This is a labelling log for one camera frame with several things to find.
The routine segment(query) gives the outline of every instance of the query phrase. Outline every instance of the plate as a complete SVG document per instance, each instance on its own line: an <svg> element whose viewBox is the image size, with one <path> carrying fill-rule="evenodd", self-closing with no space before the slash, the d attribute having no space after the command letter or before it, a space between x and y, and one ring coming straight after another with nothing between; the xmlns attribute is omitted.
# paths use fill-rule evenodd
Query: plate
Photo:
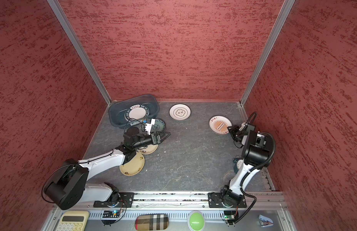
<svg viewBox="0 0 357 231"><path fill-rule="evenodd" d="M125 119L141 119L149 115L149 109L147 106L142 104L136 104L127 109L125 112Z"/></svg>
<svg viewBox="0 0 357 231"><path fill-rule="evenodd" d="M243 165L244 163L244 160L243 159L239 159L237 162L236 162L236 167L238 168L238 170L241 168L241 166Z"/></svg>
<svg viewBox="0 0 357 231"><path fill-rule="evenodd" d="M209 128L219 135L226 135L228 133L227 127L231 126L231 121L224 116L217 115L209 120Z"/></svg>
<svg viewBox="0 0 357 231"><path fill-rule="evenodd" d="M189 118L191 110L185 104L173 105L170 109L170 116L176 121L183 121Z"/></svg>
<svg viewBox="0 0 357 231"><path fill-rule="evenodd" d="M120 165L119 170L121 170L121 173L126 176L133 176L136 175L143 169L145 164L145 158L143 154L136 152L136 155L130 162Z"/></svg>
<svg viewBox="0 0 357 231"><path fill-rule="evenodd" d="M158 145L148 145L148 147L146 147L144 149L138 149L137 151L142 154L148 155L150 153L153 153L155 150L157 150L157 148L158 148Z"/></svg>
<svg viewBox="0 0 357 231"><path fill-rule="evenodd" d="M166 128L166 123L161 118L156 118L155 120L151 132L163 132Z"/></svg>

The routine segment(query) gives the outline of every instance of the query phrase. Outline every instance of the plastic tub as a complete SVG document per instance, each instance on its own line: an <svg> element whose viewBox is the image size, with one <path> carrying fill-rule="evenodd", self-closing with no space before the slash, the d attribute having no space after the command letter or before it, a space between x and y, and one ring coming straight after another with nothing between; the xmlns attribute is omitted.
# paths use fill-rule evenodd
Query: plastic tub
<svg viewBox="0 0 357 231"><path fill-rule="evenodd" d="M159 105L154 95L146 94L120 102L114 102L108 109L110 123L121 129L138 124L139 121L156 118L159 113Z"/></svg>

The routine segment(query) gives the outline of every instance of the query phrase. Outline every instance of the yellow plate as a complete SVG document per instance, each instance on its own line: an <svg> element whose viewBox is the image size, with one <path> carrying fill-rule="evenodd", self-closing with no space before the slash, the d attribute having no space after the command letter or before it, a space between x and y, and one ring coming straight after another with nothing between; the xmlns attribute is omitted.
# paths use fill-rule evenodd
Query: yellow plate
<svg viewBox="0 0 357 231"><path fill-rule="evenodd" d="M143 154L136 152L136 155L134 156L134 158L132 158L132 160L130 160L130 162L119 166L119 170L121 170L121 173L123 173L123 175L133 176L139 173L141 169L143 169L144 164L145 158Z"/></svg>
<svg viewBox="0 0 357 231"><path fill-rule="evenodd" d="M142 154L150 154L150 153L153 153L155 150L157 150L158 148L158 145L148 145L147 148L144 148L144 149L138 149L137 151L142 153Z"/></svg>

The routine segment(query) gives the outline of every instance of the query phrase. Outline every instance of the gray table surface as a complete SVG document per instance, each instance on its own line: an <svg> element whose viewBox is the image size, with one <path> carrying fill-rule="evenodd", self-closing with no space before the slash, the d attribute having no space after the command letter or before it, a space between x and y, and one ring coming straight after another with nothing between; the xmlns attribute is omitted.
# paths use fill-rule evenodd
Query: gray table surface
<svg viewBox="0 0 357 231"><path fill-rule="evenodd" d="M88 182L110 182L121 191L219 191L235 176L232 163L241 149L234 146L229 134L217 135L209 129L209 119L214 115L229 118L233 125L243 121L236 103L184 102L191 115L184 121L175 121L169 115L174 104L160 102L159 118L166 123L169 136L158 149L144 155L145 165L134 176L125 176L119 167L104 171ZM108 114L103 117L85 159L102 155L123 141L123 129L113 127ZM260 172L246 188L247 191L265 191Z"/></svg>

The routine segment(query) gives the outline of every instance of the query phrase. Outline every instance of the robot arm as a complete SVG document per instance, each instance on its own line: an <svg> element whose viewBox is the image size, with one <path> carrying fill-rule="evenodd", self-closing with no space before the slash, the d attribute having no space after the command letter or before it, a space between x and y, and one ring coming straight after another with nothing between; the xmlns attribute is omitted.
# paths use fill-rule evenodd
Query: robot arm
<svg viewBox="0 0 357 231"><path fill-rule="evenodd" d="M136 150L147 145L163 142L169 132L140 134L137 127L130 127L123 134L124 142L110 152L75 161L66 160L49 178L43 192L62 210L67 210L78 202L118 201L118 190L110 184L87 184L93 176L112 167L126 164L136 155Z"/></svg>
<svg viewBox="0 0 357 231"><path fill-rule="evenodd" d="M230 127L229 131L234 141L241 142L243 149L241 159L244 163L236 176L225 185L222 193L222 203L226 207L236 207L244 196L244 190L252 177L263 167L267 167L275 152L275 141L271 135L254 131L255 126L244 124Z"/></svg>

